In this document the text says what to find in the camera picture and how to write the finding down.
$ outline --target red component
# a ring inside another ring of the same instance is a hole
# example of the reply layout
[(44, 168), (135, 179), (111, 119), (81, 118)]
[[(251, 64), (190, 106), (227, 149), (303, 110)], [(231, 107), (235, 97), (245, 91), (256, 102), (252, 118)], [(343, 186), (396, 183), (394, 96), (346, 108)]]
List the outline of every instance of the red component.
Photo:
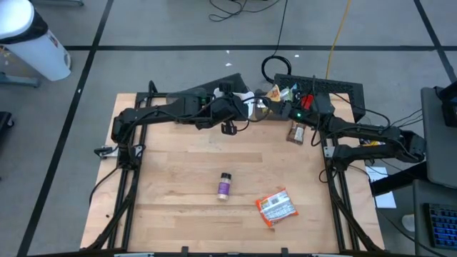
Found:
[(314, 96), (308, 95), (304, 96), (301, 98), (301, 107), (305, 108), (306, 110), (309, 110), (309, 107), (311, 106), (311, 103), (313, 103)]

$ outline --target black floor line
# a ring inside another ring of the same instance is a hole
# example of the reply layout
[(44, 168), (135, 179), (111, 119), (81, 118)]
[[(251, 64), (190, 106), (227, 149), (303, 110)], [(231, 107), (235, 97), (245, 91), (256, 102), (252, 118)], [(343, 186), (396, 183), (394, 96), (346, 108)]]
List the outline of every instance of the black floor line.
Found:
[(87, 77), (89, 76), (92, 63), (94, 62), (96, 47), (100, 43), (101, 35), (105, 28), (106, 20), (108, 19), (108, 15), (112, 5), (113, 0), (108, 0), (103, 15), (101, 17), (94, 41), (92, 43), (89, 55), (87, 57), (86, 63), (84, 64), (81, 77), (79, 78), (78, 86), (76, 87), (76, 90), (74, 92), (73, 100), (71, 101), (69, 112), (65, 119), (64, 127), (62, 128), (59, 140), (57, 141), (56, 149), (54, 150), (51, 163), (49, 164), (48, 171), (46, 172), (46, 176), (44, 178), (43, 185), (41, 186), (38, 199), (36, 200), (34, 210), (31, 214), (29, 224), (27, 225), (26, 232), (24, 234), (24, 237), (22, 238), (21, 245), (19, 246), (19, 251), (17, 253), (18, 257), (26, 256), (29, 252), (32, 239), (34, 238), (36, 227), (38, 226), (41, 213), (43, 212), (44, 204), (46, 203), (46, 198), (48, 197), (52, 181), (54, 179), (54, 176), (56, 175), (56, 170), (59, 165), (60, 158), (62, 156), (62, 152), (64, 151), (66, 139), (69, 135), (71, 124), (73, 123), (74, 116), (76, 114), (76, 109), (78, 108), (79, 100), (81, 99), (81, 95), (83, 93)]
[(448, 60), (448, 57), (446, 56), (446, 53), (444, 52), (444, 49), (438, 40), (438, 37), (433, 30), (433, 27), (430, 23), (430, 20), (427, 17), (426, 11), (423, 9), (423, 6), (421, 4), (420, 0), (414, 0), (414, 4), (417, 7), (417, 10), (419, 11), (419, 14), (421, 15), (423, 24), (425, 25), (428, 35), (430, 36), (433, 45), (436, 47), (436, 50), (438, 52), (438, 55), (440, 56), (441, 63), (444, 66), (444, 69), (446, 70), (446, 73), (448, 74), (449, 80), (451, 82), (454, 82), (457, 80), (456, 74), (454, 73), (454, 69), (452, 68), (451, 63)]
[[(69, 51), (89, 51), (90, 46), (65, 46)], [(261, 51), (275, 50), (276, 45), (196, 45), (196, 46), (99, 46), (97, 51)], [(284, 51), (330, 51), (331, 46), (283, 45)], [(335, 51), (433, 51), (435, 46), (336, 46)]]

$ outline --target table leg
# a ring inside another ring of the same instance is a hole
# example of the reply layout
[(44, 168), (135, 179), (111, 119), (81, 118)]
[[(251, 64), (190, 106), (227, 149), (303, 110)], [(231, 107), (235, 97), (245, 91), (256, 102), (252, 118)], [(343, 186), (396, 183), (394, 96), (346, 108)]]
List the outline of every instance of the table leg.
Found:
[(423, 161), (406, 170), (371, 183), (371, 193), (379, 196), (390, 191), (411, 185), (415, 179), (428, 181), (427, 162)]

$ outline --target orange snack bag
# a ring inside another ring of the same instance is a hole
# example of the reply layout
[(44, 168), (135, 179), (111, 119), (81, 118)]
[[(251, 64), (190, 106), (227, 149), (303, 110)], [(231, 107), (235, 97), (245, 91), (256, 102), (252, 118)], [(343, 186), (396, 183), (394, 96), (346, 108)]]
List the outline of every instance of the orange snack bag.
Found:
[(285, 188), (278, 193), (256, 200), (256, 206), (269, 228), (289, 216), (298, 215)]

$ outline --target purple label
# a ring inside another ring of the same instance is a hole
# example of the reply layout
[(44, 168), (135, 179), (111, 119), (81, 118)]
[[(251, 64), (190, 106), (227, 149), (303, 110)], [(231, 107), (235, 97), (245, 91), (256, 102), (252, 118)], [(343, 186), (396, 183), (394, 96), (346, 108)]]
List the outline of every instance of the purple label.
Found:
[(228, 195), (229, 191), (230, 191), (229, 183), (224, 183), (224, 182), (219, 183), (219, 190), (217, 191), (217, 193), (222, 193), (222, 194)]

